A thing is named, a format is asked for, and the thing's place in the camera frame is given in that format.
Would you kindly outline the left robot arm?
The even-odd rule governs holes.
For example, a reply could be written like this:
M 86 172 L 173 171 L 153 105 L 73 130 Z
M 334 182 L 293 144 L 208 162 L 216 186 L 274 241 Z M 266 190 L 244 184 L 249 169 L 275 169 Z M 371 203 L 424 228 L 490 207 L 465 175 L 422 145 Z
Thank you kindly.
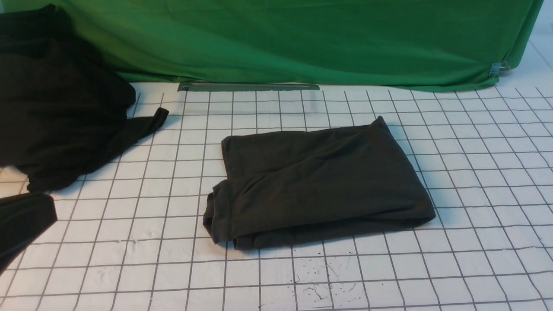
M 0 199 L 0 273 L 57 221 L 54 200 L 44 193 Z

